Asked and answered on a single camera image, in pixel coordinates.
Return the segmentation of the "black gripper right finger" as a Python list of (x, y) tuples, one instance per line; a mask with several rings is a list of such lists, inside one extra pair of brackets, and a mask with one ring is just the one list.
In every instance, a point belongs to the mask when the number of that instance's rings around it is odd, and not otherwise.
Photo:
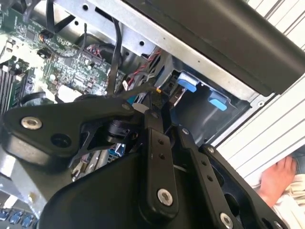
[(179, 172), (181, 209), (192, 229), (284, 229), (284, 222), (211, 145), (198, 147), (190, 131), (177, 124), (174, 108), (162, 108), (173, 164)]

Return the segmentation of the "person's hand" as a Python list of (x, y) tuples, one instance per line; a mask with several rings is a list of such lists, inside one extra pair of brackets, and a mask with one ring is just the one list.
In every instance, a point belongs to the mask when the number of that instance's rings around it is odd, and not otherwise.
[(293, 182), (296, 166), (296, 161), (291, 156), (286, 156), (262, 173), (257, 194), (269, 207), (277, 203), (286, 188)]

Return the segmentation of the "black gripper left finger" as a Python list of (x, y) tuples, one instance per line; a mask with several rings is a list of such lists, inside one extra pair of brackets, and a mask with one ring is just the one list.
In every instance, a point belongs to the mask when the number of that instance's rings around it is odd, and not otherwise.
[(61, 182), (41, 219), (174, 219), (179, 211), (172, 148), (161, 110), (120, 97), (24, 106), (1, 120), (1, 147), (34, 174), (71, 175), (73, 161), (116, 143), (127, 154)]

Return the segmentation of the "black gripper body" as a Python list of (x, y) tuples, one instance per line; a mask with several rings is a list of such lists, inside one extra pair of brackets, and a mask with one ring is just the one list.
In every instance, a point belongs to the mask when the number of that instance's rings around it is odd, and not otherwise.
[(41, 229), (191, 229), (170, 153), (133, 153), (59, 190)]

